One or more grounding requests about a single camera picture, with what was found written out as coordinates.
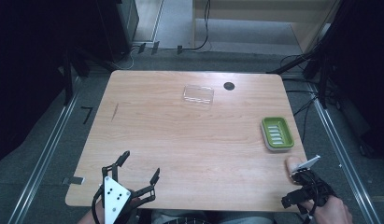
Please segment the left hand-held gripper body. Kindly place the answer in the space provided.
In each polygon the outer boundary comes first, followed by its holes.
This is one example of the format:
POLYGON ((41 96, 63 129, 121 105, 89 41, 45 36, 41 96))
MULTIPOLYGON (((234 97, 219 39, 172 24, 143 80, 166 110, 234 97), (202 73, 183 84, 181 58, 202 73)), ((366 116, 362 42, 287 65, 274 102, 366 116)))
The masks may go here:
POLYGON ((105 224, 114 224, 120 216, 129 213, 138 202, 132 191, 109 176, 104 178, 103 196, 105 224))

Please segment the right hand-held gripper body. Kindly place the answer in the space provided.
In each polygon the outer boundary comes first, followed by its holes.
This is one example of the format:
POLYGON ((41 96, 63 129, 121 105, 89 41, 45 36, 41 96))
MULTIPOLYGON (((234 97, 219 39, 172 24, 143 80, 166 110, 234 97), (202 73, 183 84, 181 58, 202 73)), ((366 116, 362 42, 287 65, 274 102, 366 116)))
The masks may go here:
POLYGON ((288 173, 291 181, 300 188, 287 193, 281 199, 284 208, 297 205, 302 214, 307 214, 308 211, 301 203, 313 201, 316 206, 324 206, 330 196, 335 196, 333 188, 312 170, 312 166, 319 159, 320 155, 316 155, 310 160, 302 161, 291 175, 288 173))

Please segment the beige soap bar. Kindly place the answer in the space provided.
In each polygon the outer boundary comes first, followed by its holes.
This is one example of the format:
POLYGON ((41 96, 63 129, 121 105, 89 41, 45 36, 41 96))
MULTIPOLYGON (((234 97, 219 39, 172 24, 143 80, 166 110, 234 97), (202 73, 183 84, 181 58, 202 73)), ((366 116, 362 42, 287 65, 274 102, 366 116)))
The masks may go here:
POLYGON ((302 163, 302 160, 298 157, 290 156, 285 160, 288 173, 291 175, 298 166, 302 163))

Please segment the green soap dish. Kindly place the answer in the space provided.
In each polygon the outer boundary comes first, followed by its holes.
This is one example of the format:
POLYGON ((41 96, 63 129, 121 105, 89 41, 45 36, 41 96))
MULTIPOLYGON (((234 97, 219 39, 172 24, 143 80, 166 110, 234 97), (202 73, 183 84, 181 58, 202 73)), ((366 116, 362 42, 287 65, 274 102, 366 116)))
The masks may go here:
POLYGON ((265 117, 261 121, 263 140, 273 152, 289 151, 294 146, 288 122, 282 117, 265 117))

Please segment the person's left hand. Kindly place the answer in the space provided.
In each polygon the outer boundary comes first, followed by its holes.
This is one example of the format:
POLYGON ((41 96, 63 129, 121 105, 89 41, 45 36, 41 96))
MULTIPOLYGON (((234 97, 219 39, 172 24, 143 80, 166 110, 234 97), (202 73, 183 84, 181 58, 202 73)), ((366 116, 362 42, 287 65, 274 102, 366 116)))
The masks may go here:
POLYGON ((129 217, 136 216, 136 209, 142 204, 142 200, 139 198, 134 198, 129 204, 129 217))

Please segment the person's right hand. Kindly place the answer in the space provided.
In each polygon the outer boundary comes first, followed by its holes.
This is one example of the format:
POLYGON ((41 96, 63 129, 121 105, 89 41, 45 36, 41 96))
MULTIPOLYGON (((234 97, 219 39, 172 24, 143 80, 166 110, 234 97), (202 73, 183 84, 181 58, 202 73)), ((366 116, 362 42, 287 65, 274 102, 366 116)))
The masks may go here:
POLYGON ((330 196, 327 203, 316 209, 310 201, 301 203, 309 212, 314 212, 313 218, 317 224, 353 224, 353 216, 343 201, 335 196, 330 196))

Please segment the grey tape strip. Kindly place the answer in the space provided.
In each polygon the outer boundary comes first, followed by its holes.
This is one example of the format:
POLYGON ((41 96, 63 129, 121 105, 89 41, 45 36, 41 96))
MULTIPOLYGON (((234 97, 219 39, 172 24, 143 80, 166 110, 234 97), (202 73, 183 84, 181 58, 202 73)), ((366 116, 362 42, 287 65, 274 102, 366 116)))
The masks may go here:
POLYGON ((79 176, 64 177, 62 180, 63 185, 81 185, 83 182, 84 178, 79 176))

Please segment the clear plastic box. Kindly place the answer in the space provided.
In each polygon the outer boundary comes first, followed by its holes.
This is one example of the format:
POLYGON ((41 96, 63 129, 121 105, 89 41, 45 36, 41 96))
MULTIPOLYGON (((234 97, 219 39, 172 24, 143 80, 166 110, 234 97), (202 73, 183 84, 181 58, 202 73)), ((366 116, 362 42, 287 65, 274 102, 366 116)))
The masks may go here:
POLYGON ((182 93, 182 100, 199 106, 211 106, 214 99, 214 89, 199 85, 186 85, 182 93))

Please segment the black metal stand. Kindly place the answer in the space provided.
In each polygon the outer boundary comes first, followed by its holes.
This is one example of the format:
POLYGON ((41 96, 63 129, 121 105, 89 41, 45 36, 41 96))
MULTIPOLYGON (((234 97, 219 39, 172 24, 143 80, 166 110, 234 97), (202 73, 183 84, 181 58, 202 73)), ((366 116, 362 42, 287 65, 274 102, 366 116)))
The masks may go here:
POLYGON ((344 21, 348 13, 348 0, 335 0, 336 12, 331 25, 323 37, 314 45, 314 47, 307 53, 303 53, 297 56, 293 61, 281 65, 279 68, 272 71, 268 71, 268 74, 281 75, 284 72, 296 67, 297 65, 307 62, 305 69, 303 70, 303 76, 306 79, 313 78, 316 74, 320 75, 318 83, 317 99, 320 105, 326 109, 326 88, 329 75, 333 72, 333 68, 330 65, 330 46, 334 43, 334 38, 340 29, 341 23, 344 21))
POLYGON ((69 105, 72 97, 75 95, 71 68, 74 68, 80 77, 86 77, 89 73, 89 67, 85 63, 85 60, 90 60, 106 69, 109 73, 116 70, 114 65, 99 59, 89 51, 80 47, 67 48, 62 58, 65 92, 64 105, 69 105))

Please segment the dark cabinet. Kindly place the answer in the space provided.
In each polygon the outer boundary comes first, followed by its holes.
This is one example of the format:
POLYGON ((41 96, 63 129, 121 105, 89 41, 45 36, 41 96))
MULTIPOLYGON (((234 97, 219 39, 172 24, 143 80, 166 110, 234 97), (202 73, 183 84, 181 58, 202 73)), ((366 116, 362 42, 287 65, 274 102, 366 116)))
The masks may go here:
POLYGON ((131 51, 139 16, 135 0, 83 0, 78 45, 115 62, 131 51))

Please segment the metal floor rail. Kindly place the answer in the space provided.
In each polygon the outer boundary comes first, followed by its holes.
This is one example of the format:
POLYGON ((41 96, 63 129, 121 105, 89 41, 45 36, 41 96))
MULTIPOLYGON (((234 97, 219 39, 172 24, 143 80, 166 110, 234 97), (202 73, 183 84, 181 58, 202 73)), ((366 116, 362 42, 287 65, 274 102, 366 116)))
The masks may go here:
POLYGON ((31 173, 25 187, 21 192, 21 196, 17 201, 17 204, 7 222, 7 224, 22 224, 23 220, 32 204, 37 190, 42 182, 42 179, 48 169, 51 158, 56 150, 56 147, 63 135, 64 128, 69 121, 69 118, 74 110, 75 104, 78 100, 80 86, 82 85, 82 78, 76 77, 72 87, 74 94, 71 96, 69 103, 64 105, 59 118, 50 133, 50 137, 47 140, 42 153, 36 163, 36 166, 31 173))
POLYGON ((384 159, 363 155, 363 144, 334 105, 323 107, 318 89, 306 84, 310 98, 302 139, 308 155, 321 155, 317 169, 354 214, 357 224, 384 224, 384 159))

